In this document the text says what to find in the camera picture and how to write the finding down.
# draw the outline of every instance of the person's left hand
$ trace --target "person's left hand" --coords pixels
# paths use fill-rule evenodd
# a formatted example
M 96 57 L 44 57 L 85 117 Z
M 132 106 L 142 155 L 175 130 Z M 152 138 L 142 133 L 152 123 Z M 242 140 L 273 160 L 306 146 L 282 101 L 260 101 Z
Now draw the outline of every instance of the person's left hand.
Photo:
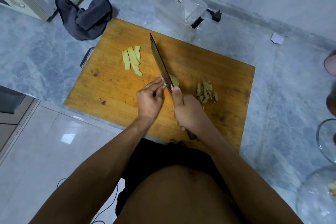
M 158 77 L 136 93 L 139 118 L 154 123 L 163 104 L 162 94 L 166 87 L 163 84 L 162 77 Z

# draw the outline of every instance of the gray cloth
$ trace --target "gray cloth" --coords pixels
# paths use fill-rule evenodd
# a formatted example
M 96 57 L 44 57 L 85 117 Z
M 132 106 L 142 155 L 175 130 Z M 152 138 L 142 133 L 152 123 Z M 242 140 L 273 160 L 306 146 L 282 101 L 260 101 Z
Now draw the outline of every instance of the gray cloth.
M 99 37 L 112 19 L 108 0 L 92 0 L 88 9 L 79 9 L 70 0 L 55 0 L 65 29 L 77 40 Z

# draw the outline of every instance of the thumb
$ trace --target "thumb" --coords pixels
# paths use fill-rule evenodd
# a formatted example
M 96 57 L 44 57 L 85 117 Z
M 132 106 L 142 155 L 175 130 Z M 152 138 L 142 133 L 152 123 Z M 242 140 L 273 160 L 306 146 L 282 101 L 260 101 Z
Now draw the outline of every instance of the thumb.
M 173 99 L 174 99 L 174 106 L 184 105 L 183 94 L 182 91 L 180 90 L 180 87 L 178 86 L 173 88 Z
M 166 88 L 166 86 L 161 86 L 160 88 L 158 88 L 156 90 L 156 94 L 155 94 L 155 98 L 156 99 L 162 99 L 162 94 L 163 94 L 163 90 Z

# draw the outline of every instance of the hand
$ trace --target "hand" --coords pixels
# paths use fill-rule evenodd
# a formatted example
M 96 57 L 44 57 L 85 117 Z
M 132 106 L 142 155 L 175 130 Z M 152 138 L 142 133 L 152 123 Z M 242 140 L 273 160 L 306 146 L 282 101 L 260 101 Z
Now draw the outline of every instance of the hand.
M 200 137 L 206 126 L 212 123 L 200 102 L 192 95 L 183 95 L 179 87 L 173 88 L 174 112 L 178 124 Z
M 154 123 L 163 104 L 162 94 L 165 87 L 162 77 L 158 77 L 136 93 L 138 118 L 149 120 L 151 124 Z

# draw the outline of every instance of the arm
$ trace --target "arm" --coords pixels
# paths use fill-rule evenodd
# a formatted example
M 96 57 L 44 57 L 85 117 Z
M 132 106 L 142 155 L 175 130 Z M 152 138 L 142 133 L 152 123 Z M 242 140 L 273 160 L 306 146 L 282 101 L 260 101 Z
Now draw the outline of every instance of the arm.
M 163 100 L 161 78 L 137 92 L 138 117 L 87 158 L 57 188 L 30 224 L 90 223 L 113 193 L 135 147 L 155 121 Z
M 302 224 L 285 201 L 237 154 L 211 123 L 199 101 L 173 89 L 175 117 L 206 146 L 248 223 Z

